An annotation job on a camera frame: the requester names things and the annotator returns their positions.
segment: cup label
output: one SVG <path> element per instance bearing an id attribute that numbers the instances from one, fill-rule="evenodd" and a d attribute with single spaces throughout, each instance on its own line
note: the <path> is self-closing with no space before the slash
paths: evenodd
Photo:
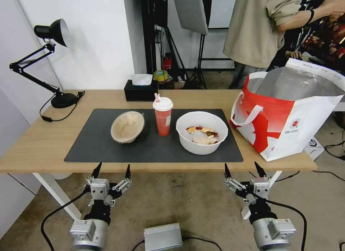
<path id="1" fill-rule="evenodd" d="M 165 127 L 170 125 L 170 121 L 171 121 L 171 115 L 166 118 L 166 120 L 165 120 Z"/>

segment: white cup lid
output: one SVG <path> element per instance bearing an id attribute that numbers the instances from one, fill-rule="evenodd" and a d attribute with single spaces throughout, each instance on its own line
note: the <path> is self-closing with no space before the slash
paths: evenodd
<path id="1" fill-rule="evenodd" d="M 173 102 L 167 97 L 158 97 L 160 102 L 154 101 L 152 106 L 157 111 L 169 111 L 174 107 Z"/>

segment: mat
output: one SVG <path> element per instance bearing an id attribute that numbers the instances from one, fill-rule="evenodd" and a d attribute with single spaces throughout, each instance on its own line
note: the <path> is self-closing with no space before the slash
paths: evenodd
<path id="1" fill-rule="evenodd" d="M 173 109 L 170 134 L 161 137 L 157 131 L 153 109 L 131 109 L 144 113 L 145 127 L 132 143 L 113 141 L 110 127 L 117 116 L 128 109 L 94 109 L 75 140 L 65 161 L 68 162 L 114 162 L 114 163 L 187 163 L 187 162 L 242 162 L 234 136 L 229 135 L 218 149 L 209 155 L 196 155 L 186 151 L 176 131 L 176 121 L 190 111 L 206 111 L 220 117 L 226 124 L 221 109 Z"/>

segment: shopping bag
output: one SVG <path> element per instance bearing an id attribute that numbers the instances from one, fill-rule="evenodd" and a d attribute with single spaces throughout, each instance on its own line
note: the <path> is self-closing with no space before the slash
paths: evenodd
<path id="1" fill-rule="evenodd" d="M 255 72 L 235 100 L 230 123 L 266 161 L 300 153 L 344 96 L 345 77 L 289 59 Z"/>

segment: hand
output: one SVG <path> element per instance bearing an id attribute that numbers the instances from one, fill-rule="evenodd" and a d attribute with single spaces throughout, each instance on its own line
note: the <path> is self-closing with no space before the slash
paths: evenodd
<path id="1" fill-rule="evenodd" d="M 332 9 L 330 14 L 332 19 L 337 19 L 345 13 L 345 0 L 334 0 L 332 3 L 329 3 L 329 6 Z"/>
<path id="2" fill-rule="evenodd" d="M 285 56 L 288 58 L 300 59 L 302 53 L 300 53 L 299 51 L 286 51 Z"/>

